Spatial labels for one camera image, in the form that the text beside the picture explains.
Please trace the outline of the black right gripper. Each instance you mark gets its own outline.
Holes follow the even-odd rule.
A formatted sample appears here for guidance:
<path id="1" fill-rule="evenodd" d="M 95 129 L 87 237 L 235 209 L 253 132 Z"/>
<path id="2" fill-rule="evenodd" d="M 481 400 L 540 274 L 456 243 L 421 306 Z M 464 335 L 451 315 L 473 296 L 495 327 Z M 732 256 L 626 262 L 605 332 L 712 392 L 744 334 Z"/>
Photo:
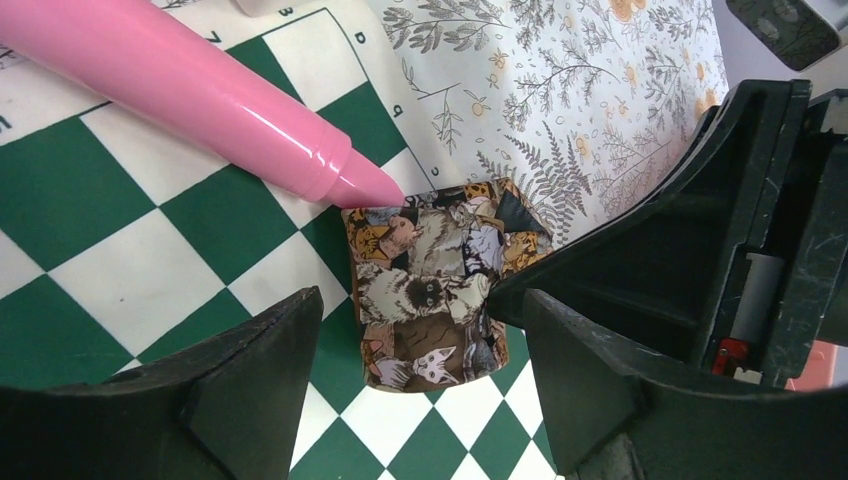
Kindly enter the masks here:
<path id="1" fill-rule="evenodd" d="M 673 359 L 780 388 L 815 340 L 845 347 L 847 92 L 811 93 L 739 83 L 643 200 L 504 280 L 489 313 L 527 328 L 537 289 Z"/>

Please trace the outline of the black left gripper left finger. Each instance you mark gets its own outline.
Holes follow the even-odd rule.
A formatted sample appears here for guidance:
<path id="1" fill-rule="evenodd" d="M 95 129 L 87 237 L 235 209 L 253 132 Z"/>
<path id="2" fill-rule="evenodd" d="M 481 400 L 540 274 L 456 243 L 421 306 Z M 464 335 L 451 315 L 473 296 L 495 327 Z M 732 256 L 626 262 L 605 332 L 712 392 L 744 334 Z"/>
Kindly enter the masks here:
<path id="1" fill-rule="evenodd" d="M 1 390 L 5 479 L 285 479 L 322 322 L 317 287 L 100 384 Z"/>

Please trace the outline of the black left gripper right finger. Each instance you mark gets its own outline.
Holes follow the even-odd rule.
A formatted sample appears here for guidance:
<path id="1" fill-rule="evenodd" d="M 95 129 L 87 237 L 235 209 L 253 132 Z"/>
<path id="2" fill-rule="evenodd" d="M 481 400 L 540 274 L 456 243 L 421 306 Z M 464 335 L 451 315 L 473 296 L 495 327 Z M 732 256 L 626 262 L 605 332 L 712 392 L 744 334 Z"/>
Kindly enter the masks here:
<path id="1" fill-rule="evenodd" d="M 847 390 L 706 373 L 535 289 L 526 340 L 558 474 L 569 479 L 843 479 Z"/>

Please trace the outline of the brown floral patterned tie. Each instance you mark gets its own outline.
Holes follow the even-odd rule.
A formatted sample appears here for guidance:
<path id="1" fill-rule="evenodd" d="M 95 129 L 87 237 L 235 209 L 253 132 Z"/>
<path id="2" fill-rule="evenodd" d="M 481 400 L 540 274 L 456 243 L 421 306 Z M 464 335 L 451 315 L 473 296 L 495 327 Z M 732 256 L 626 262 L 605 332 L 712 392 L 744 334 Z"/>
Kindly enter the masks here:
<path id="1" fill-rule="evenodd" d="M 423 393 L 508 364 L 491 290 L 551 250 L 549 231 L 509 178 L 408 197 L 400 207 L 341 214 L 365 383 Z"/>

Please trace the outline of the pink divided organizer tray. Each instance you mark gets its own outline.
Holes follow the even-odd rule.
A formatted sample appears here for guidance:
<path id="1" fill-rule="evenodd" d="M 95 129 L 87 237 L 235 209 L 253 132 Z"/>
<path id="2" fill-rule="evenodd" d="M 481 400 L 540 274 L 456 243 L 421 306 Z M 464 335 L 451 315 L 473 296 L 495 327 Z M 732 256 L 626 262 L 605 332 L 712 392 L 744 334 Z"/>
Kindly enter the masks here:
<path id="1" fill-rule="evenodd" d="M 816 391 L 832 386 L 836 370 L 839 347 L 835 344 L 815 340 L 803 372 L 798 378 L 790 378 L 785 389 L 790 391 Z"/>

